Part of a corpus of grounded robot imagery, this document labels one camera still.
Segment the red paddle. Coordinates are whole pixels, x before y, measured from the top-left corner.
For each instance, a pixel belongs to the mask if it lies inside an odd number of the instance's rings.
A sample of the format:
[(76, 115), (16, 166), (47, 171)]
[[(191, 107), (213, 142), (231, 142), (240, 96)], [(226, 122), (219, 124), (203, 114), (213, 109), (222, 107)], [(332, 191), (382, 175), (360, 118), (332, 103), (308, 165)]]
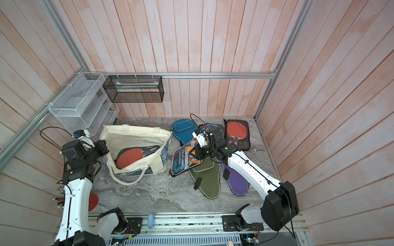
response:
[(242, 151), (249, 151), (250, 132), (247, 121), (242, 120), (227, 120), (225, 122), (225, 139), (227, 143), (233, 143)]

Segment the black red paddle set case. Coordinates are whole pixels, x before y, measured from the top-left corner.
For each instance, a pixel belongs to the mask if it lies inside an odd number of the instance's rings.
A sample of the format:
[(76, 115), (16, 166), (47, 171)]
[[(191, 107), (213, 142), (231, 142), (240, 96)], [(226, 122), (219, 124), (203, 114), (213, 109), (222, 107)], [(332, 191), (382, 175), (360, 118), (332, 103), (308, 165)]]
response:
[(143, 159), (159, 150), (160, 146), (126, 148), (119, 152), (115, 160), (118, 169), (124, 169), (136, 161)]

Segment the green paddle cover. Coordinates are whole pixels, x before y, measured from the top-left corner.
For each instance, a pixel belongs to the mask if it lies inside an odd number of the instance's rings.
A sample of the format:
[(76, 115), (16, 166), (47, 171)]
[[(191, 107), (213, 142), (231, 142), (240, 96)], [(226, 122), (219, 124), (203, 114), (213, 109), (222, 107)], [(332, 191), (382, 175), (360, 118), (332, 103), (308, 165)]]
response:
[(190, 170), (194, 180), (194, 189), (200, 190), (208, 199), (215, 199), (220, 194), (220, 164), (206, 158), (203, 162)]

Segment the purple paddle cover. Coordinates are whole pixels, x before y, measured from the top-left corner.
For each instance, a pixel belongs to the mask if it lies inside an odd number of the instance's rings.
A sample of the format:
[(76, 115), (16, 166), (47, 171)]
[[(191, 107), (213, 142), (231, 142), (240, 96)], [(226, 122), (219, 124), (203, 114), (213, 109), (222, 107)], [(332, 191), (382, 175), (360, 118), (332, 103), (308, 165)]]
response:
[(248, 181), (228, 165), (221, 164), (221, 166), (223, 168), (223, 177), (227, 181), (232, 193), (237, 196), (243, 196), (247, 194), (249, 189)]

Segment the teal paddle cover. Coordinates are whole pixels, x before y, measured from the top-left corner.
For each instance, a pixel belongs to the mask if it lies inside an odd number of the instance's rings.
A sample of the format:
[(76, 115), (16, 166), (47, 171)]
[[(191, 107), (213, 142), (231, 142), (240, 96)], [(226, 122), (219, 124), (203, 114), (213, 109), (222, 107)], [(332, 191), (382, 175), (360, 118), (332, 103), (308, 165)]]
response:
[(171, 125), (171, 132), (174, 137), (179, 141), (181, 146), (191, 142), (194, 137), (193, 133), (197, 130), (197, 125), (187, 118), (176, 120)]

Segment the Deerway paddle set clear case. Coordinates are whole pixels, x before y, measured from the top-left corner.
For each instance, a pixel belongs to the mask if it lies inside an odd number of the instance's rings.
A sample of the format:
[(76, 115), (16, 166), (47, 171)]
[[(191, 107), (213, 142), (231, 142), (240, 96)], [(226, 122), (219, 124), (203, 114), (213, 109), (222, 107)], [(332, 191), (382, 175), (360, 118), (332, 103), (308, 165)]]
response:
[(203, 125), (203, 130), (209, 130), (209, 131), (219, 131), (222, 136), (224, 136), (224, 126), (222, 124), (216, 124), (216, 123), (205, 123)]

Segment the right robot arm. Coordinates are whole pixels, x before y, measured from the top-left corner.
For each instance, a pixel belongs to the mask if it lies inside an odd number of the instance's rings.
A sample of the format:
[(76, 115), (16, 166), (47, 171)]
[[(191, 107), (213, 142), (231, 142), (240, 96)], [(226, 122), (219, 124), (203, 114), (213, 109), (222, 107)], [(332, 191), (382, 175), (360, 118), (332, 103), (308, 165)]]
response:
[(258, 167), (237, 145), (227, 143), (220, 131), (198, 128), (192, 133), (198, 141), (192, 151), (195, 158), (206, 158), (226, 164), (237, 171), (254, 187), (263, 200), (261, 204), (247, 204), (236, 212), (239, 228), (246, 224), (265, 223), (279, 232), (299, 214), (299, 205), (293, 184), (280, 182)]

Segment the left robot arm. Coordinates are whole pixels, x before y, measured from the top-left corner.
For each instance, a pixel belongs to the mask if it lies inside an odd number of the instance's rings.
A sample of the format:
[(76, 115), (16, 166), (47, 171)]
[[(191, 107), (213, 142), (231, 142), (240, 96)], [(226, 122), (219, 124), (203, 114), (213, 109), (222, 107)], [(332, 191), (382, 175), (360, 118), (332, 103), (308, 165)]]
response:
[(65, 204), (55, 246), (84, 245), (83, 240), (88, 238), (95, 245), (104, 243), (89, 230), (88, 205), (95, 176), (94, 165), (108, 153), (104, 140), (93, 143), (73, 140), (63, 145), (61, 154), (66, 161), (61, 183), (65, 190)]

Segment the red round object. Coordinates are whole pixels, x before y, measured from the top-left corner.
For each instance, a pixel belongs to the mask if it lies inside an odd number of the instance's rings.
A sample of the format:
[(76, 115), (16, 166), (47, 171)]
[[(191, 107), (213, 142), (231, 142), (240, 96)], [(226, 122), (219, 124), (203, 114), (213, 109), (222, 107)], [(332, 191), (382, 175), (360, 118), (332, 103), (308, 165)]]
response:
[(90, 193), (89, 201), (88, 201), (88, 211), (89, 212), (94, 210), (97, 207), (98, 201), (99, 201), (98, 199), (99, 198), (98, 198), (98, 196), (96, 194)]

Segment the black mesh wall basket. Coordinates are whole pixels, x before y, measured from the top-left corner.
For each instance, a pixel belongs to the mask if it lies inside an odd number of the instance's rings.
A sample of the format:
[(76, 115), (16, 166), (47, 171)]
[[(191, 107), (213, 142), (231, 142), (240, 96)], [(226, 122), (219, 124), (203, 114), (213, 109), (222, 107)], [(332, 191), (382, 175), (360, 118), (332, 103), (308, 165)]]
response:
[(103, 88), (113, 103), (161, 103), (162, 78), (154, 75), (110, 75)]

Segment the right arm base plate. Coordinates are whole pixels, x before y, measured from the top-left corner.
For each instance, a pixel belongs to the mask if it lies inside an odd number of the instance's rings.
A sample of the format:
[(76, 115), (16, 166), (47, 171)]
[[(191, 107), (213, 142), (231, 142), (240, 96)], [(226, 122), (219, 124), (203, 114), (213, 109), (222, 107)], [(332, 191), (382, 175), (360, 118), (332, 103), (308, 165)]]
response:
[(241, 232), (241, 231), (263, 231), (262, 223), (246, 223), (240, 216), (237, 215), (223, 215), (222, 226), (225, 232)]

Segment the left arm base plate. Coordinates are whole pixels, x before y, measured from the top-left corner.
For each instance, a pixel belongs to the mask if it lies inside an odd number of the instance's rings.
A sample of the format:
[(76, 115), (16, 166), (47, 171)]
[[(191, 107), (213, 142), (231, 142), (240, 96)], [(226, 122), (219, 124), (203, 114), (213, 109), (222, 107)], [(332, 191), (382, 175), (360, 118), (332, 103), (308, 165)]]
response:
[(142, 217), (126, 217), (121, 219), (112, 234), (140, 234)]

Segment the aluminium front rail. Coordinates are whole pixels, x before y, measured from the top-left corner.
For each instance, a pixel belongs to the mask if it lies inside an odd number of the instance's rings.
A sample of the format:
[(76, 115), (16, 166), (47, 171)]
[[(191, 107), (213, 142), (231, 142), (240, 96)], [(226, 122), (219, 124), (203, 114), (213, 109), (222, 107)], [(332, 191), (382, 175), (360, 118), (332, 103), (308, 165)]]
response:
[(108, 246), (312, 246), (314, 243), (301, 216), (279, 232), (263, 223), (264, 230), (225, 232), (223, 215), (231, 213), (125, 214), (142, 217), (140, 234), (110, 234)]

